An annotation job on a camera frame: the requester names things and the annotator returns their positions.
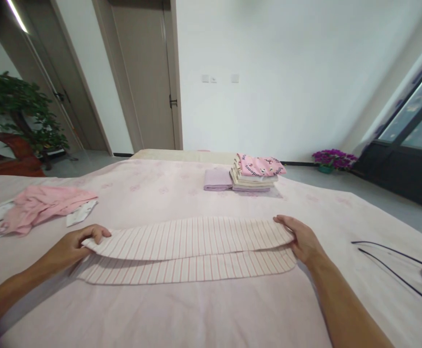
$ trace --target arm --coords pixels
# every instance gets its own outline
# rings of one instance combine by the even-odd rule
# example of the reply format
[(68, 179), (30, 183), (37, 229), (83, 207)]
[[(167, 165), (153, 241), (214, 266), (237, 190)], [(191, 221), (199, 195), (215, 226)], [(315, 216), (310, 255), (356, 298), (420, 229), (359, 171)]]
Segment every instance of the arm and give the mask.
[(103, 236), (110, 237), (111, 234), (99, 225), (69, 232), (32, 266), (5, 280), (0, 285), (0, 319), (31, 290), (88, 256), (92, 251), (81, 246), (84, 239), (93, 237), (99, 244)]
[(296, 236), (291, 248), (312, 275), (333, 347), (393, 348), (329, 259), (314, 232), (292, 217), (277, 215), (274, 221), (287, 226)]

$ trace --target folded clothes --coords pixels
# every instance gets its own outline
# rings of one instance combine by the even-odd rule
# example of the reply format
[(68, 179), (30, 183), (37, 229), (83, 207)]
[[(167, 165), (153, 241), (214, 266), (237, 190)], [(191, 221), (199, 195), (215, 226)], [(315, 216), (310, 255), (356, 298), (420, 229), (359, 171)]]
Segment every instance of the folded clothes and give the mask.
[(14, 198), (3, 225), (6, 233), (27, 234), (33, 226), (54, 215), (68, 215), (94, 198), (95, 193), (74, 187), (29, 186)]
[(237, 155), (240, 158), (242, 175), (274, 176), (287, 172), (283, 164), (274, 157), (252, 157), (241, 153)]
[(233, 185), (229, 171), (223, 168), (208, 169), (204, 173), (205, 191), (225, 191)]
[(244, 186), (244, 187), (248, 187), (248, 188), (272, 188), (274, 187), (274, 183), (273, 182), (245, 182), (243, 180), (241, 180), (241, 176), (238, 177), (237, 172), (235, 170), (235, 168), (231, 168), (230, 169), (230, 176), (232, 177), (232, 181), (233, 181), (233, 185), (237, 185), (237, 186)]
[(240, 192), (268, 192), (270, 191), (270, 188), (250, 188), (247, 186), (234, 185), (232, 190)]
[(278, 176), (258, 176), (258, 175), (242, 175), (240, 168), (240, 161), (235, 159), (233, 162), (233, 168), (235, 169), (236, 178), (242, 183), (274, 183), (278, 181)]

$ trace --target wooden furniture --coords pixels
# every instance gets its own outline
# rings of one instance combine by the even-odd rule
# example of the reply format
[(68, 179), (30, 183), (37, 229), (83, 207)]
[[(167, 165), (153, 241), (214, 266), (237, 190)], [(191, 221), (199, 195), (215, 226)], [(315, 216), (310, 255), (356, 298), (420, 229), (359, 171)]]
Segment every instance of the wooden furniture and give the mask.
[(15, 134), (0, 133), (0, 141), (8, 145), (16, 156), (12, 159), (0, 155), (0, 175), (45, 176), (42, 163), (24, 139)]

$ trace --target gray tile floor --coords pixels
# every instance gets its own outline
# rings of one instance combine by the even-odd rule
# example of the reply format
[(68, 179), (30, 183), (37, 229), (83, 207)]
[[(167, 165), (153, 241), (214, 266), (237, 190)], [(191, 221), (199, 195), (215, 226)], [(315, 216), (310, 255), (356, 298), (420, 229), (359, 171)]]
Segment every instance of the gray tile floor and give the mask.
[(68, 156), (51, 161), (53, 168), (44, 170), (46, 176), (79, 177), (106, 167), (109, 164), (126, 160), (124, 157), (111, 157), (106, 151), (83, 150), (73, 153), (78, 161), (72, 161)]
[(314, 167), (285, 167), (284, 177), (312, 186), (352, 192), (422, 233), (422, 206), (345, 172), (323, 174)]
[[(78, 161), (61, 157), (53, 161), (53, 169), (47, 176), (78, 177), (126, 158), (110, 157), (104, 151), (85, 150), (73, 154)], [(422, 206), (349, 173), (323, 174), (313, 167), (286, 167), (284, 177), (305, 184), (348, 191), (379, 207), (422, 233)]]

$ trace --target bed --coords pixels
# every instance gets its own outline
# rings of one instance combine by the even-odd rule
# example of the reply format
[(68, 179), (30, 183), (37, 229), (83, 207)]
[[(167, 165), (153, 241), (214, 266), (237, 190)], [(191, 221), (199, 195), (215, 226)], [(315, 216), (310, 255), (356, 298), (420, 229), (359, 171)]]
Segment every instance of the bed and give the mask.
[[(30, 266), (66, 232), (92, 223), (128, 228), (202, 215), (271, 218), (283, 213), (316, 231), (396, 347), (422, 347), (422, 300), (350, 244), (370, 240), (422, 260), (422, 234), (351, 193), (285, 178), (270, 193), (203, 191), (204, 170), (227, 168), (232, 160), (233, 154), (142, 150), (80, 178), (0, 176), (0, 202), (28, 185), (71, 185), (99, 195), (87, 220), (73, 228), (57, 218), (26, 237), (0, 238), (0, 283)], [(417, 267), (381, 250), (368, 251), (422, 291)], [(299, 267), (279, 275), (140, 286), (91, 285), (68, 270), (12, 308), (0, 323), (0, 344), (331, 347), (315, 291)]]

